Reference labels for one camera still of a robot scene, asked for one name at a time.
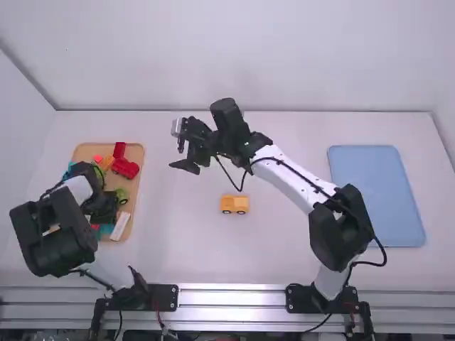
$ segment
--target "metal bracket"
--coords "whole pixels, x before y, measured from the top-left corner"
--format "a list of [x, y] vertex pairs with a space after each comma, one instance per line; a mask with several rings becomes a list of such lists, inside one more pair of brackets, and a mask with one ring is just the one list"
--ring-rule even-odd
[[[147, 284], [151, 300], [139, 307], [122, 307], [122, 310], [172, 312], [178, 307], [178, 286], [175, 284]], [[109, 305], [107, 310], [119, 310], [116, 305]]]
[[317, 303], [314, 288], [289, 284], [286, 287], [286, 310], [290, 314], [351, 314], [359, 310], [357, 290], [346, 286], [333, 302], [324, 308]]

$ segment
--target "blue cutting board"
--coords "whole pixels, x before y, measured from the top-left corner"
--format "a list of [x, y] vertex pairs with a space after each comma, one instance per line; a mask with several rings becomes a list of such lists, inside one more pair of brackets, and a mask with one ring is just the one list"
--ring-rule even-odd
[[425, 243], [419, 210], [395, 147], [332, 146], [328, 161], [337, 186], [351, 183], [361, 191], [375, 233], [385, 247]]

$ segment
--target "metal rail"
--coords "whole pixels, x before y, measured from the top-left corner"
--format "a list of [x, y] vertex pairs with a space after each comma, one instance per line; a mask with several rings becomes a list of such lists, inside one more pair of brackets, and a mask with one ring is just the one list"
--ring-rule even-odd
[[[322, 315], [288, 314], [280, 285], [179, 284], [178, 309], [162, 313], [176, 330], [303, 331]], [[0, 286], [0, 328], [88, 328], [97, 288]], [[377, 332], [455, 333], [455, 292], [359, 291]], [[155, 313], [124, 312], [124, 329], [158, 330]], [[118, 328], [108, 312], [104, 328]], [[321, 331], [342, 332], [343, 316]]]

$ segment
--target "red toy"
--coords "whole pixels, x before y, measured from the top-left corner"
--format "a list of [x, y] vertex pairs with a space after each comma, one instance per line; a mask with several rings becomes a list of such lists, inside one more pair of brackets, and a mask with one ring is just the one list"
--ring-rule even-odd
[[102, 156], [101, 155], [94, 155], [93, 156], [93, 161], [96, 162], [96, 163], [100, 163], [102, 161]]
[[116, 142], [114, 147], [113, 156], [115, 158], [123, 158], [127, 144], [125, 142]]
[[116, 158], [111, 166], [111, 171], [131, 180], [139, 172], [139, 165], [135, 162], [129, 162], [125, 158]]

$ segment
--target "white label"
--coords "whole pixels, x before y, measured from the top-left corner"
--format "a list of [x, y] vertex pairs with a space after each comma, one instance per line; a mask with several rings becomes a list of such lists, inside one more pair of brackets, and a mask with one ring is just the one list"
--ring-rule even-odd
[[129, 217], [131, 214], [128, 212], [121, 212], [120, 217], [115, 224], [114, 231], [112, 231], [111, 236], [109, 237], [111, 240], [118, 242], [122, 237], [123, 231], [128, 223]]

